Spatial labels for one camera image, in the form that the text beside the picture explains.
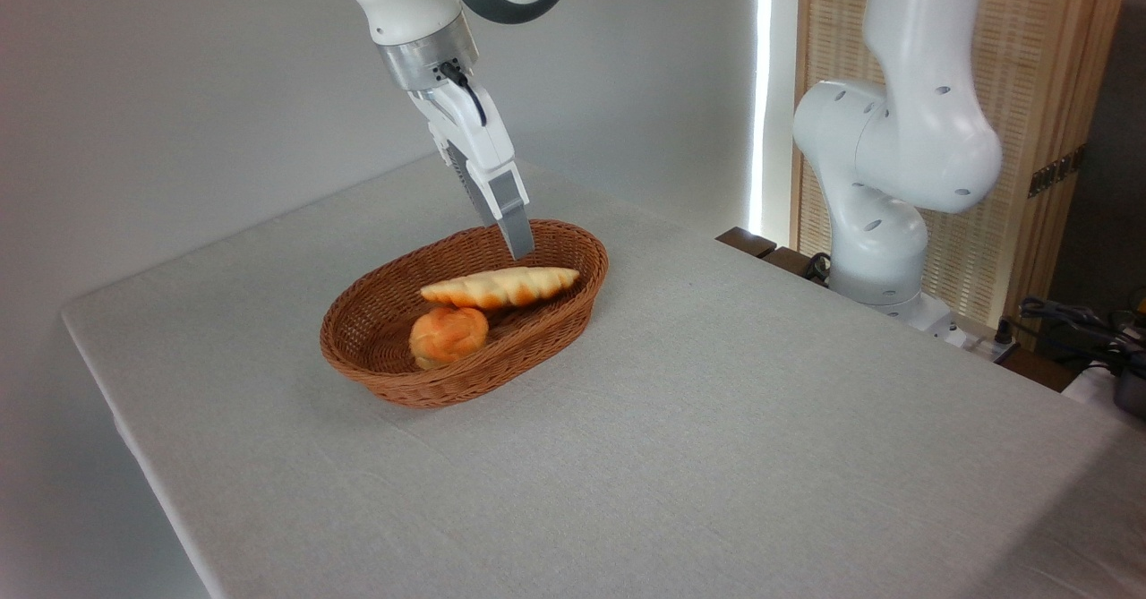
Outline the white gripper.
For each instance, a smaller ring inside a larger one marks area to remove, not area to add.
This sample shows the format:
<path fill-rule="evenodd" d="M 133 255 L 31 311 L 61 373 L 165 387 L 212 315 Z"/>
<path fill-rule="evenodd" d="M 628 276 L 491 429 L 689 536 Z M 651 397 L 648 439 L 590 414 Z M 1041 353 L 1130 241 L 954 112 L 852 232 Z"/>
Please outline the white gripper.
<path fill-rule="evenodd" d="M 406 94 L 429 123 L 484 227 L 496 227 L 515 261 L 534 251 L 529 198 L 490 93 L 474 78 Z"/>

